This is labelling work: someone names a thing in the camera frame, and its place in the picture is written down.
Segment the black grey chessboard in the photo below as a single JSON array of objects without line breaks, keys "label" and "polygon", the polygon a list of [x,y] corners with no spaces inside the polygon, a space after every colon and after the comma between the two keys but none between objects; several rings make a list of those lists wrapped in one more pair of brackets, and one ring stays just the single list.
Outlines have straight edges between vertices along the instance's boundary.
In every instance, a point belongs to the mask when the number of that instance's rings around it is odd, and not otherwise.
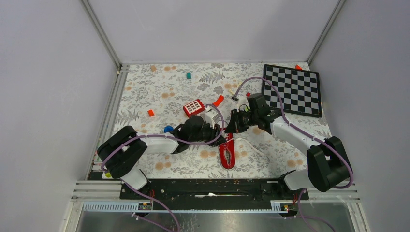
[{"label": "black grey chessboard", "polygon": [[280,94],[284,112],[322,117],[318,72],[266,64],[264,79],[270,81]]}]

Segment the blue plastic toy piece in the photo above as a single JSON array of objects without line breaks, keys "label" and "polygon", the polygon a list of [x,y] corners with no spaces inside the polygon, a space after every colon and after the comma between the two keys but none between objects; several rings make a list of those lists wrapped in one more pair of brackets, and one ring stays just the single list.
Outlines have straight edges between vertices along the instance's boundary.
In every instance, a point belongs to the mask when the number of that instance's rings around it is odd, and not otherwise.
[{"label": "blue plastic toy piece", "polygon": [[171,133],[173,132],[173,130],[174,130],[174,127],[168,125],[164,128],[164,133]]}]

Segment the floral patterned table mat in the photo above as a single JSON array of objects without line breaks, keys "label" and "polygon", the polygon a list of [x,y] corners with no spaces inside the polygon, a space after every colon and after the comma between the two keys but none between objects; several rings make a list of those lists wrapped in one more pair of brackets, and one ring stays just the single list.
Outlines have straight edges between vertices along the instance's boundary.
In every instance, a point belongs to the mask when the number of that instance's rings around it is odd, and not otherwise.
[{"label": "floral patterned table mat", "polygon": [[[239,96],[263,93],[270,106],[278,107],[276,88],[264,79],[261,63],[164,64],[130,66],[122,93],[114,132],[132,126],[137,132],[163,133],[168,125],[175,127],[187,120],[183,106],[196,99],[213,103],[224,96],[219,110],[225,121],[231,110],[245,109],[243,102],[232,100],[229,89]],[[148,110],[153,110],[150,117]],[[286,113],[292,123],[312,135],[331,136],[324,117]],[[264,155],[257,154],[240,140],[234,142],[235,166],[224,169],[216,147],[191,145],[186,151],[170,155],[157,153],[142,156],[137,167],[149,178],[276,178],[293,170],[307,168],[307,158],[288,142],[258,127],[234,136],[248,140]]]}]

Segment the red white window brick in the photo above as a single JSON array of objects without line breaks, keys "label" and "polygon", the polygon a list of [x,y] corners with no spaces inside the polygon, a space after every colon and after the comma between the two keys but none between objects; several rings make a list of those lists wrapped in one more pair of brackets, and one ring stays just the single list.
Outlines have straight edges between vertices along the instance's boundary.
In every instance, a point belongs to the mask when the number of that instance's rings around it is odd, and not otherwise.
[{"label": "red white window brick", "polygon": [[183,111],[187,117],[197,115],[205,110],[205,106],[200,99],[196,99],[183,106]]}]

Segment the red canvas sneaker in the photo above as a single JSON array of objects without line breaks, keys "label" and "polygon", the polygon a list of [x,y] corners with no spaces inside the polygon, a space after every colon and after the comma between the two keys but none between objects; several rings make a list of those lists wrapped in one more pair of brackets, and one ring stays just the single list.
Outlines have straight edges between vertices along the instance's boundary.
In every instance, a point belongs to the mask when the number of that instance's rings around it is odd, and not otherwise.
[{"label": "red canvas sneaker", "polygon": [[254,146],[251,145],[251,143],[241,137],[234,137],[232,133],[229,133],[225,136],[226,142],[220,144],[218,146],[219,148],[219,154],[220,154],[220,162],[221,165],[224,169],[230,170],[235,166],[235,146],[234,142],[236,140],[243,141],[247,143],[251,149],[253,149],[257,154],[259,155],[264,155],[260,150],[256,149]]}]

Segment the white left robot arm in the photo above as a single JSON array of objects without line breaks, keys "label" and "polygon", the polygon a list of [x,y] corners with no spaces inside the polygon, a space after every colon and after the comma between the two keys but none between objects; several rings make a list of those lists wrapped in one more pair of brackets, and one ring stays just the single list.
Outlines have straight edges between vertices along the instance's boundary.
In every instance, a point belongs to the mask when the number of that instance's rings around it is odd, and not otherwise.
[{"label": "white left robot arm", "polygon": [[223,137],[224,119],[205,119],[194,115],[172,131],[162,134],[138,133],[132,126],[125,126],[100,145],[96,154],[101,159],[101,170],[113,179],[131,186],[139,199],[149,195],[148,178],[137,167],[144,155],[177,154],[191,145],[216,147],[226,142]]}]

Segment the orange red curved block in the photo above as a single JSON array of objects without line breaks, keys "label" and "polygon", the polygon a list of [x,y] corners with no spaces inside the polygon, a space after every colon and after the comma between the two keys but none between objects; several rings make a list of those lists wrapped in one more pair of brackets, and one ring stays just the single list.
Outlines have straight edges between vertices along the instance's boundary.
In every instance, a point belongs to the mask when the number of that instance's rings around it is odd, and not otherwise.
[{"label": "orange red curved block", "polygon": [[212,104],[215,107],[218,107],[224,100],[224,96],[223,95],[219,95],[219,97],[217,98],[217,100],[215,102],[213,102]]}]

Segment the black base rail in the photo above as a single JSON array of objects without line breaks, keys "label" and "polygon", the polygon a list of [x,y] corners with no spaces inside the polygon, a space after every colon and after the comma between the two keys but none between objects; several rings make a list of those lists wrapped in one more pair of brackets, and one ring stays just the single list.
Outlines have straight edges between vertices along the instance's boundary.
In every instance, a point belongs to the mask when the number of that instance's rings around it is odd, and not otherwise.
[{"label": "black base rail", "polygon": [[140,190],[171,210],[271,210],[271,202],[296,203],[299,190],[271,179],[151,179]]}]

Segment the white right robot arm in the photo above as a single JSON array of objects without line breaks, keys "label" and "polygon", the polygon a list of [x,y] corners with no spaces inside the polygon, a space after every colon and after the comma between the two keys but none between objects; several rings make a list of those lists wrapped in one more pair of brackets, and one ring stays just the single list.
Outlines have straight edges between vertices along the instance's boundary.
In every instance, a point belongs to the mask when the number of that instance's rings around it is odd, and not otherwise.
[{"label": "white right robot arm", "polygon": [[313,136],[286,120],[280,109],[268,106],[262,94],[247,97],[248,109],[231,110],[225,133],[243,133],[251,126],[274,135],[297,148],[307,157],[307,168],[291,171],[281,176],[284,182],[277,186],[278,195],[289,199],[299,189],[315,188],[326,192],[332,188],[341,189],[341,182],[352,182],[352,169],[342,141]]}]

